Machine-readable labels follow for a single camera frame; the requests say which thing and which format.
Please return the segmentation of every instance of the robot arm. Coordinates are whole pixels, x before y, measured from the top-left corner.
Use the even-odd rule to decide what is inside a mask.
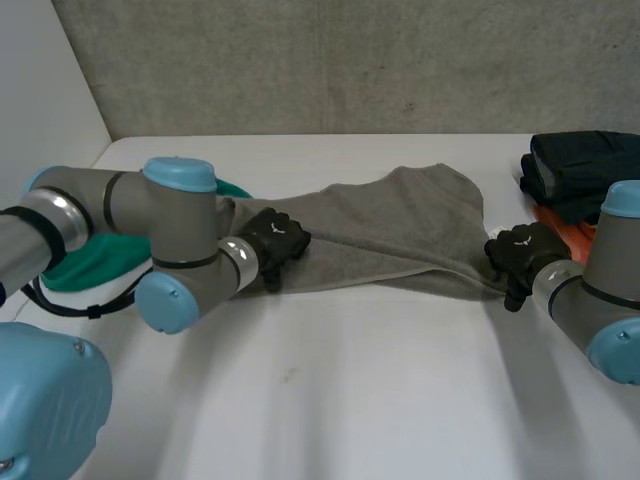
[[[96,233],[147,236],[153,271],[135,304],[155,330],[178,333],[261,275],[268,291],[310,235],[265,209],[218,239],[207,162],[156,158],[140,172],[54,167],[0,212],[0,305]],[[0,323],[0,480],[67,480],[106,423],[112,379],[97,346],[23,323]]]
[[[640,385],[640,182],[611,187],[589,261],[570,260],[562,241],[535,223],[501,232],[485,251],[509,275],[505,307],[528,295],[591,364],[617,383]]]
[[[165,333],[191,327],[259,273],[267,289],[277,290],[281,264],[309,243],[299,224],[274,211],[219,240],[213,167],[183,158],[155,158],[140,172],[50,168],[17,207],[2,213],[0,297],[95,233],[147,236],[153,272],[136,288],[135,303],[143,319]],[[271,223],[286,233],[276,236]]]

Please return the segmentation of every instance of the black cable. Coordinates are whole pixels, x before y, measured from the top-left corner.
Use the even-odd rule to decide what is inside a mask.
[[[129,285],[122,293],[120,293],[114,299],[108,301],[104,305],[90,305],[85,309],[77,309],[71,307],[65,307],[63,305],[56,305],[51,303],[47,297],[45,297],[40,285],[40,278],[33,279],[33,285],[25,285],[20,290],[24,293],[29,300],[38,305],[43,310],[57,315],[59,317],[70,318],[82,318],[88,317],[91,320],[98,319],[103,315],[109,315],[124,310],[127,307],[133,305],[134,296],[133,291],[147,273],[151,272],[153,267],[149,268],[146,272],[140,275],[131,285]]]

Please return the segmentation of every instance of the light blue joint cap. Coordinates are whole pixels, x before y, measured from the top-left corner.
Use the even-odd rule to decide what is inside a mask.
[[[200,309],[191,291],[166,273],[146,275],[136,288],[135,301],[144,321],[158,332],[179,333],[200,320]]]
[[[22,189],[22,196],[25,196],[27,193],[31,191],[31,189],[33,188],[33,184],[36,183],[36,180],[38,180],[38,178],[40,178],[40,175],[42,175],[44,172],[51,170],[53,168],[69,168],[69,167],[65,167],[64,165],[56,165],[53,167],[41,168],[36,173],[34,173],[33,176],[29,179],[29,181],[25,184],[24,188]]]
[[[142,174],[153,183],[183,192],[211,193],[217,189],[213,165],[195,158],[155,157],[147,161]]]
[[[98,347],[0,323],[0,479],[71,478],[109,417],[112,377]]]
[[[640,218],[640,180],[611,185],[602,211],[615,217]]]
[[[640,317],[600,330],[587,348],[587,358],[614,382],[640,385]]]

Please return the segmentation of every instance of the white wall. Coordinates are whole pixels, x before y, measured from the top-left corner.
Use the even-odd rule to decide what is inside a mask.
[[[0,0],[0,208],[39,168],[89,166],[111,143],[49,0]]]

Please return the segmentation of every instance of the orange cloth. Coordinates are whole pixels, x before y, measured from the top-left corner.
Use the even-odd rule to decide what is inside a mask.
[[[596,234],[596,227],[585,222],[578,225],[567,225],[556,212],[548,207],[535,205],[533,214],[539,222],[548,225],[567,244],[571,250],[571,258],[582,265],[586,265],[591,252],[591,245]]]

